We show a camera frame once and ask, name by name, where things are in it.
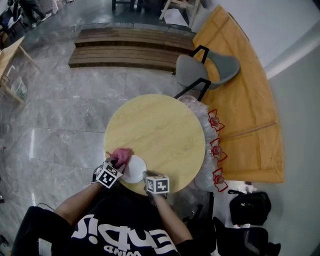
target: wooden surface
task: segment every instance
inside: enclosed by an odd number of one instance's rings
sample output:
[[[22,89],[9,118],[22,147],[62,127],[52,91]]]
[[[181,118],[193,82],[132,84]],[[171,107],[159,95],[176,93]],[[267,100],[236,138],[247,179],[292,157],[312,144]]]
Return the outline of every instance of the wooden surface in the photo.
[[[18,49],[22,49],[20,46],[22,41],[24,40],[24,37],[21,37],[18,39],[15,43],[10,45],[7,48],[4,48],[0,53],[0,86],[4,89],[4,92],[11,97],[13,97],[15,100],[17,100],[21,106],[25,105],[25,102],[19,98],[13,91],[11,91],[10,88],[8,88],[2,81],[2,77],[5,76],[5,71],[8,67],[8,65],[11,63],[12,58],[16,54]]]
[[[195,114],[177,99],[160,94],[142,95],[126,102],[110,119],[104,136],[104,151],[133,149],[148,170],[169,176],[172,193],[196,176],[205,146],[204,132]],[[143,181],[121,182],[145,195]]]
[[[38,70],[40,67],[35,63],[35,61],[29,56],[29,54],[19,45],[19,50],[23,53],[23,55],[34,65]]]
[[[194,50],[192,38],[166,31],[134,28],[84,29],[74,42],[76,47],[133,46],[157,48],[190,54]]]
[[[9,65],[10,61],[16,54],[17,50],[19,49],[19,46],[21,45],[22,41],[25,39],[25,37],[21,37],[18,39],[15,43],[10,45],[7,48],[4,48],[1,51],[0,54],[0,78],[4,75],[7,66]]]
[[[159,20],[162,20],[162,19],[164,18],[165,13],[166,13],[166,11],[168,10],[169,5],[170,5],[171,3],[175,3],[175,4],[180,5],[182,8],[189,8],[189,9],[192,10],[192,12],[191,12],[191,18],[190,18],[190,20],[189,20],[189,25],[188,25],[188,28],[191,29],[191,27],[192,27],[192,25],[193,25],[193,23],[194,23],[194,21],[195,21],[195,18],[196,18],[196,13],[197,13],[197,10],[198,10],[199,4],[200,4],[200,0],[196,0],[195,3],[194,3],[194,5],[188,3],[187,1],[167,0],[166,3],[165,3],[164,8],[163,8],[163,10],[162,10],[162,13],[161,13],[161,15],[160,15]]]
[[[248,38],[233,18],[218,5],[193,39],[215,52],[240,61],[239,74],[223,86],[208,90],[202,102],[217,109],[225,125],[221,146],[228,158],[219,163],[227,180],[284,181],[283,150],[278,116],[264,69]],[[195,58],[201,61],[203,51]],[[211,81],[219,80],[217,68],[206,60]]]
[[[175,71],[179,52],[135,46],[87,46],[75,48],[68,62],[79,67],[134,67]]]

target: pink cloth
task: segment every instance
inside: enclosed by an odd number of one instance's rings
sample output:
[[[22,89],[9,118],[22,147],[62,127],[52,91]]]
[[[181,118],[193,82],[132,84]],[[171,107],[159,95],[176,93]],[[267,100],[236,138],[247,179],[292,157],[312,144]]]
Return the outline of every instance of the pink cloth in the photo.
[[[117,158],[118,161],[115,164],[116,168],[119,168],[122,164],[128,164],[130,161],[130,158],[132,156],[132,150],[131,148],[117,148],[115,151],[113,151],[112,154],[108,153],[110,157]]]

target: wooden slat bench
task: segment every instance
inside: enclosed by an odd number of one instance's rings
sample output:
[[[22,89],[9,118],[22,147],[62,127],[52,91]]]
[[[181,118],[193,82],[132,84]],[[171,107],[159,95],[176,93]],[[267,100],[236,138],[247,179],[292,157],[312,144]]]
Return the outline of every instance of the wooden slat bench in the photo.
[[[71,68],[116,66],[173,72],[178,56],[194,50],[190,37],[131,28],[82,30],[74,44]]]
[[[173,72],[179,52],[135,46],[87,46],[76,48],[69,60],[71,68],[134,67]]]

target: white bowl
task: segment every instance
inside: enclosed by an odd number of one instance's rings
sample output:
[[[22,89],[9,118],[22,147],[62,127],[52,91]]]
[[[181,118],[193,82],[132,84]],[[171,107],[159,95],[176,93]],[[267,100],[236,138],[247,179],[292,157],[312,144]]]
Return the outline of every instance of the white bowl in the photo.
[[[147,171],[145,161],[137,156],[132,155],[128,165],[124,169],[122,179],[127,183],[138,183],[143,180],[143,172]]]

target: white paper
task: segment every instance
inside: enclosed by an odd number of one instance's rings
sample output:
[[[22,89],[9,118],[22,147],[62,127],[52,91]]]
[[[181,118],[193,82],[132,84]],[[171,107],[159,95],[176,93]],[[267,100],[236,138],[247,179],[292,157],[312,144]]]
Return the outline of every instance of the white paper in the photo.
[[[178,9],[168,9],[164,14],[164,20],[167,24],[175,24],[187,27],[185,19],[182,17]]]

